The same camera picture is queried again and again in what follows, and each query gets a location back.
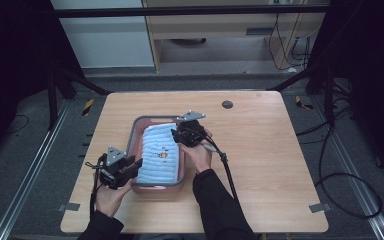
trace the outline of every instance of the black metal pole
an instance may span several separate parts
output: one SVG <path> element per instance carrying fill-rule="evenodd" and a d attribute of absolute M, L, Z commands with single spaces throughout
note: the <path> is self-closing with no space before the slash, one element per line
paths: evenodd
<path fill-rule="evenodd" d="M 345 8 L 344 6 L 318 5 L 238 5 L 238 6 L 191 6 L 109 9 L 65 9 L 32 11 L 31 14 L 57 18 L 132 17 L 167 15 L 217 15 L 217 14 L 265 14 L 265 13 L 321 13 Z"/>

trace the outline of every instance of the blue cloth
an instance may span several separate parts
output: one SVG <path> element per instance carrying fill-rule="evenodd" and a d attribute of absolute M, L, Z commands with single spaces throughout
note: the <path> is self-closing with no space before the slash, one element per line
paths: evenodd
<path fill-rule="evenodd" d="M 142 167 L 137 183 L 176 183 L 179 171 L 179 146 L 174 142 L 171 129 L 175 123 L 152 125 L 143 133 Z"/>

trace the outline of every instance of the wooden table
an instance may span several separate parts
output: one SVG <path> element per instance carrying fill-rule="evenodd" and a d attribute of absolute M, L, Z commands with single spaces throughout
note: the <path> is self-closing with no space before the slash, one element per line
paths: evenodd
<path fill-rule="evenodd" d="M 233 102 L 225 109 L 222 102 Z M 278 92 L 131 92 L 107 98 L 85 162 L 95 163 L 109 145 L 126 150 L 133 121 L 142 115 L 183 115 L 189 110 L 205 113 L 201 125 L 210 129 L 218 147 L 227 153 L 229 166 L 244 214 L 255 232 L 324 232 L 323 212 L 312 213 L 319 203 L 283 99 Z M 170 194 L 129 192 L 116 218 L 125 233 L 203 232 L 199 206 L 192 193 L 195 171 L 187 161 L 181 191 Z M 217 154 L 213 168 L 230 191 Z M 66 211 L 64 232 L 82 232 L 89 221 L 93 170 L 82 166 Z"/>

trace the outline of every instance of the white cabinet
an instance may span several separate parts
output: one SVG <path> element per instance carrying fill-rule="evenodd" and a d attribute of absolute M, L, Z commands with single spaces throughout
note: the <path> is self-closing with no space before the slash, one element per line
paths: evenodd
<path fill-rule="evenodd" d="M 55 9 L 142 7 L 140 0 L 51 0 Z M 154 67 L 144 17 L 60 19 L 84 69 Z"/>

